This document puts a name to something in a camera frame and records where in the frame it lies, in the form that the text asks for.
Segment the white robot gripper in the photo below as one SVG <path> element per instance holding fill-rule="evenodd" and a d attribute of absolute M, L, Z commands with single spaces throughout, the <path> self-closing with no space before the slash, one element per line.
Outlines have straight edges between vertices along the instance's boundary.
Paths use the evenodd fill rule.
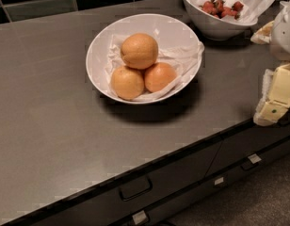
<path fill-rule="evenodd" d="M 270 44 L 278 60 L 290 61 L 290 0 L 280 2 L 281 10 L 274 22 L 258 29 L 250 38 L 256 44 Z M 267 69 L 263 76 L 262 98 L 253 121 L 259 126 L 277 123 L 290 108 L 290 62 L 282 62 L 275 71 Z"/>

